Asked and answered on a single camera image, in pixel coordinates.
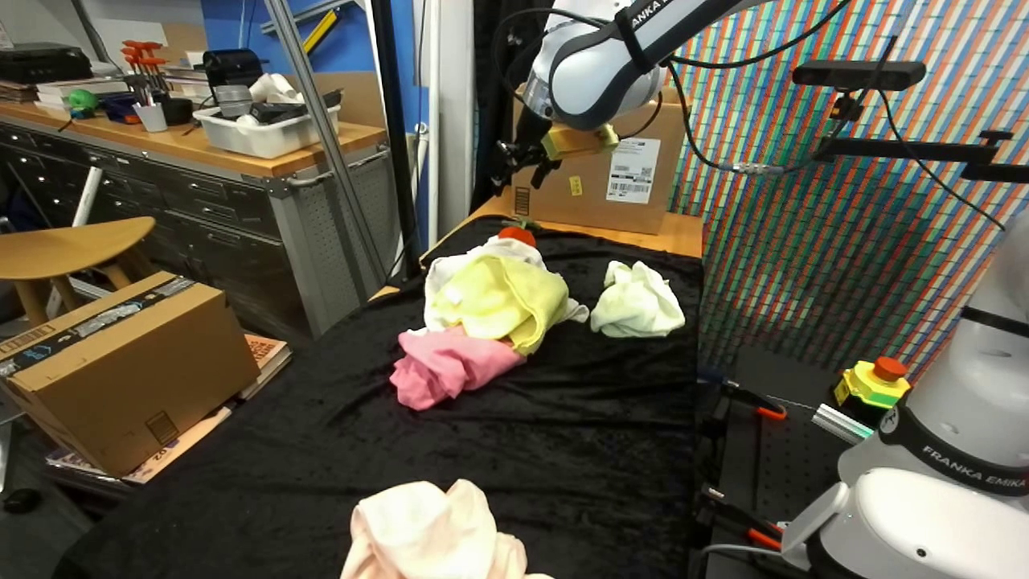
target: wooden chair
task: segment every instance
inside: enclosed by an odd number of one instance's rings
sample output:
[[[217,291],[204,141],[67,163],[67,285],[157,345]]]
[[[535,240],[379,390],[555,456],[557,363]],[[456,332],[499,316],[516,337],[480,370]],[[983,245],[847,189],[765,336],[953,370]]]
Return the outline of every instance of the wooden chair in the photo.
[[[82,272],[99,272],[115,291],[131,278],[145,278],[156,267],[140,251],[150,235],[156,218],[120,218],[82,228],[39,228],[0,235],[0,281],[14,285],[25,309],[29,325],[41,325],[50,292],[57,291],[63,309],[82,306],[67,278]]]

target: metal pole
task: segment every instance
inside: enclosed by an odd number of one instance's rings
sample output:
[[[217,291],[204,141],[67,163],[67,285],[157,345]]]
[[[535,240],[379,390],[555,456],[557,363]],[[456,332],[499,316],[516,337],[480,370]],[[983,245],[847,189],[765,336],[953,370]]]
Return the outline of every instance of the metal pole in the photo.
[[[92,217],[93,217],[93,202],[97,202],[97,189],[99,189],[99,180],[104,180],[104,169],[92,163],[92,173],[86,173],[85,192],[77,198],[77,206],[75,206],[70,228],[82,228],[82,226],[86,226],[86,223],[92,223]]]
[[[398,208],[398,231],[405,242],[405,278],[408,285],[423,281],[417,251],[416,251],[416,202],[411,202],[411,163],[408,163],[408,141],[405,141],[405,113],[398,95],[398,64],[397,64],[397,40],[392,40],[392,13],[390,0],[369,0],[366,11],[379,60],[379,92],[385,106],[385,131],[390,131],[390,159],[392,159],[392,189]]]
[[[372,13],[369,0],[357,0],[357,8],[362,8],[364,22],[366,22],[366,47],[372,48],[384,124],[390,124],[385,121],[385,101],[384,101],[385,92],[384,92],[384,58],[379,58],[379,41],[378,41],[378,13]]]
[[[321,104],[321,95],[317,86],[317,72],[313,72],[313,60],[303,54],[303,41],[298,41],[298,33],[296,33],[296,22],[294,22],[294,13],[289,13],[289,4],[286,0],[263,0],[267,13],[272,13],[272,22],[276,27],[276,35],[286,48],[286,58],[298,78],[298,95],[303,101],[310,104],[310,113],[317,121],[317,128],[321,137],[321,149],[326,149],[326,159],[328,159],[328,169],[331,169],[331,176],[334,176],[334,192],[331,192],[331,202],[328,202],[328,217],[342,235],[342,245],[344,245],[344,259],[348,259],[348,267],[351,267],[351,281],[353,281],[353,291],[357,297],[364,297],[364,285],[362,285],[362,260],[351,247],[351,240],[348,240],[348,223],[344,223],[344,206],[342,199],[348,202],[348,214],[353,217],[357,223],[357,240],[372,265],[372,273],[379,278],[378,285],[385,281],[385,265],[379,265],[379,251],[372,245],[372,231],[362,214],[362,202],[357,202],[357,186],[351,180],[351,172],[348,172],[348,161],[344,161],[344,153],[342,153],[342,141],[334,137],[334,125],[328,121],[328,111]]]

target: white cloth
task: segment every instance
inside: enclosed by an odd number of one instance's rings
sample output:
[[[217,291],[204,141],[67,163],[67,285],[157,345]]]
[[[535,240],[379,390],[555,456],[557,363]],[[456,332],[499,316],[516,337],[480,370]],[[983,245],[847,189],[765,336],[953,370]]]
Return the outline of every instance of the white cloth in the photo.
[[[525,546],[499,533],[480,487],[392,487],[357,501],[342,579],[527,579]]]
[[[667,337],[684,325],[672,286],[647,265],[610,260],[589,329],[607,337]]]

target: yellow label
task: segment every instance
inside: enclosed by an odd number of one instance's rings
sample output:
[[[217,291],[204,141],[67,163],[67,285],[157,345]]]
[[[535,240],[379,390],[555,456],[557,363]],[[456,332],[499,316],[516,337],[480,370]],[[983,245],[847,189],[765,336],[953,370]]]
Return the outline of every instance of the yellow label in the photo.
[[[582,176],[579,173],[570,176],[570,192],[582,198]]]

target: crumpled towel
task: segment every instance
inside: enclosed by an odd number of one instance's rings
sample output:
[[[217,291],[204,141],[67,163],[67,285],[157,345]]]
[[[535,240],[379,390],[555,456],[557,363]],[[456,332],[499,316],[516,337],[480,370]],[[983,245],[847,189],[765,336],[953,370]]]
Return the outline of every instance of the crumpled towel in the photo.
[[[521,363],[518,352],[503,342],[477,342],[463,332],[402,332],[390,384],[397,400],[416,411],[426,411],[459,394],[484,390],[488,381]]]
[[[635,272],[610,260],[606,286],[607,291],[589,316],[593,332],[607,337],[667,337],[684,325],[672,286],[639,260]]]
[[[463,329],[469,337],[507,337],[521,356],[540,352],[543,336],[589,309],[570,299],[560,273],[543,267],[537,247],[488,240],[469,255],[441,259],[426,278],[426,329]]]
[[[392,487],[351,512],[342,579],[527,579],[525,546],[499,533],[480,487]]]

